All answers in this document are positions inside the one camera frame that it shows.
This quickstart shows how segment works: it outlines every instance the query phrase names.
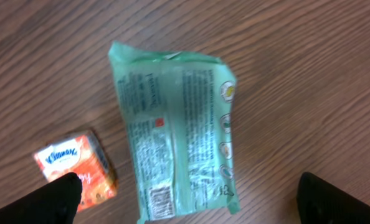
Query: black object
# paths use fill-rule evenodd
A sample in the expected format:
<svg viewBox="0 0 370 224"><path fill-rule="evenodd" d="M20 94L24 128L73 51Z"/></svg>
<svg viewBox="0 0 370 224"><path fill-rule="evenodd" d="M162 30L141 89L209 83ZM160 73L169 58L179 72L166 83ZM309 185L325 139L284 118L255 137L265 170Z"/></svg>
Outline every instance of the black object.
<svg viewBox="0 0 370 224"><path fill-rule="evenodd" d="M72 224L82 183L71 172L0 209L0 223Z"/></svg>
<svg viewBox="0 0 370 224"><path fill-rule="evenodd" d="M298 185L298 213L302 224L370 224L370 207L305 172Z"/></svg>

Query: red square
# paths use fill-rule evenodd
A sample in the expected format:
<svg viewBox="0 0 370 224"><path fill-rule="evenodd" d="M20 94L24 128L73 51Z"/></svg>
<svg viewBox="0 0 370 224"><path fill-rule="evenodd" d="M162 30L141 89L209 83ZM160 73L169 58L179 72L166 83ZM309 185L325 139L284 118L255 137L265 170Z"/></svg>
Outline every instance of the red square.
<svg viewBox="0 0 370 224"><path fill-rule="evenodd" d="M156 119L156 127L162 127L162 126L164 126L164 119L163 118Z"/></svg>

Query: brown wooden surface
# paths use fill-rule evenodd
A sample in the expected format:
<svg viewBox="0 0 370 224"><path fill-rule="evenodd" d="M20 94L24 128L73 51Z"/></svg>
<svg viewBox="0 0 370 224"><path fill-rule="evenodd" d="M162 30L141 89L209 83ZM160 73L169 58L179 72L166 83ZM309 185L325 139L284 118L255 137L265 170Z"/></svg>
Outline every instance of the brown wooden surface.
<svg viewBox="0 0 370 224"><path fill-rule="evenodd" d="M135 223L135 177L113 88L112 40L221 57L242 211L157 223L299 223L309 170L370 205L370 0L0 1L0 207L46 183L31 154L92 127L118 196L75 223Z"/></svg>

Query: wooden table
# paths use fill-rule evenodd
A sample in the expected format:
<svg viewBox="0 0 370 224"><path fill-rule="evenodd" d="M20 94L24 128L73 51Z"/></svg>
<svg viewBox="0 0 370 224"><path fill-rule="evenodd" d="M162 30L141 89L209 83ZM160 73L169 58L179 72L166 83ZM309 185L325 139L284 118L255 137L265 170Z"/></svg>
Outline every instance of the wooden table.
<svg viewBox="0 0 370 224"><path fill-rule="evenodd" d="M32 153L93 128L118 196L75 223L135 223L135 176L107 52L222 58L239 79L232 114L242 211L157 223L299 223L311 171L370 205L370 0L0 1L0 207L46 184Z"/></svg>

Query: orange box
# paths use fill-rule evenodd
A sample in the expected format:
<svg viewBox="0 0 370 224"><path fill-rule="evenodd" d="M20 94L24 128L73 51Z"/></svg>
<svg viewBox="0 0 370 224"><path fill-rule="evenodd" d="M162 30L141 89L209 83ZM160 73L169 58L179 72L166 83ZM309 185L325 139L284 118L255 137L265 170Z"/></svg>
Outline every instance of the orange box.
<svg viewBox="0 0 370 224"><path fill-rule="evenodd" d="M83 184L78 212L117 193L115 175L91 131L49 144L35 153L34 159L49 182L69 172L78 175Z"/></svg>

